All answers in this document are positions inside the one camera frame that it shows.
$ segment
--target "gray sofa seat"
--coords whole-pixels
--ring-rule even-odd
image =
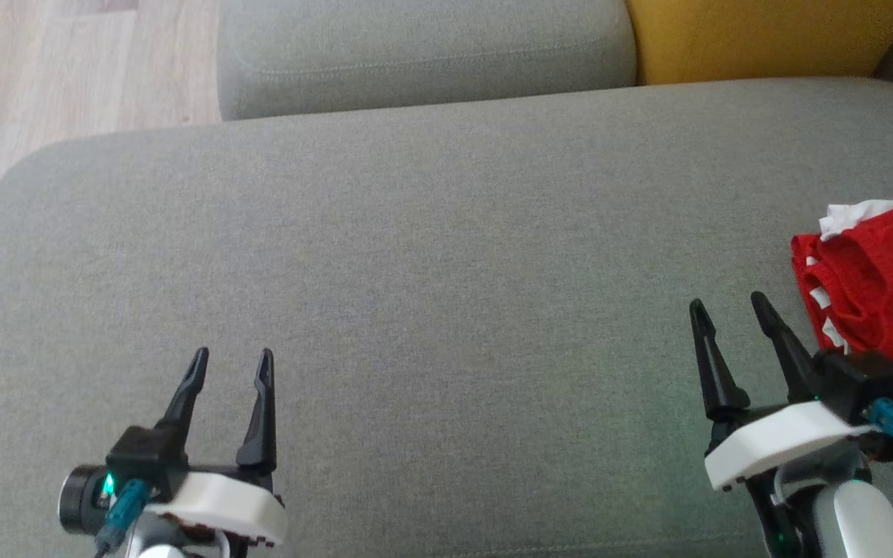
[[[212,359],[228,463],[278,368],[288,555],[763,556],[710,491],[688,302],[757,404],[749,293],[893,198],[893,85],[789,79],[292,116],[79,140],[0,184],[0,556],[81,558],[64,475]],[[876,481],[893,501],[893,466]]]
[[[226,119],[635,82],[623,0],[224,0]]]

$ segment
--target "seam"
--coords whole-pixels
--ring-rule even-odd
[[[523,548],[511,548],[508,550],[482,550],[480,552],[465,552],[461,554],[437,554],[433,558],[492,558],[495,556],[521,556],[527,554],[536,554],[538,552],[574,552],[588,550],[603,550],[606,548],[616,548],[624,546],[640,546],[651,543],[673,543],[684,544],[690,546],[692,544],[708,544],[715,541],[731,539],[731,538],[747,538],[744,533],[730,533],[727,536],[708,536],[695,539],[677,540],[677,539],[648,539],[634,540],[628,542],[596,542],[589,544],[567,544],[560,546],[527,546]]]
[[[511,50],[497,50],[497,52],[483,52],[483,53],[469,53],[469,54],[458,54],[458,56],[446,56],[446,57],[429,57],[429,59],[415,59],[415,60],[398,60],[398,61],[382,61],[382,63],[367,63],[367,64],[351,64],[351,66],[334,66],[334,67],[322,67],[322,68],[313,68],[313,70],[289,70],[289,71],[273,71],[273,70],[261,70],[261,68],[253,67],[248,60],[244,60],[243,57],[240,56],[240,53],[237,52],[233,45],[233,38],[229,40],[229,49],[230,52],[233,53],[233,59],[240,64],[240,66],[244,67],[245,70],[251,71],[253,74],[261,74],[261,75],[270,75],[270,77],[276,78],[300,78],[300,77],[311,77],[311,75],[319,75],[319,74],[336,74],[336,73],[358,73],[358,74],[368,74],[368,73],[378,73],[378,71],[396,71],[396,70],[404,70],[407,67],[412,66],[422,66],[423,64],[432,64],[439,63],[440,61],[451,61],[451,63],[470,63],[475,60],[488,59],[489,57],[506,57],[506,56],[528,56],[528,54],[535,53],[550,53],[556,52],[556,50],[579,50],[584,49],[584,47],[589,47],[591,45],[595,45],[596,43],[600,43],[602,41],[607,40],[606,36],[600,36],[597,39],[590,39],[588,41],[574,41],[573,43],[557,43],[557,45],[549,45],[549,46],[537,46],[537,47],[528,47],[528,49],[511,49]]]

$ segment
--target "wooden floor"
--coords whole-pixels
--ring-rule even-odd
[[[0,0],[0,177],[67,138],[206,124],[219,0]]]

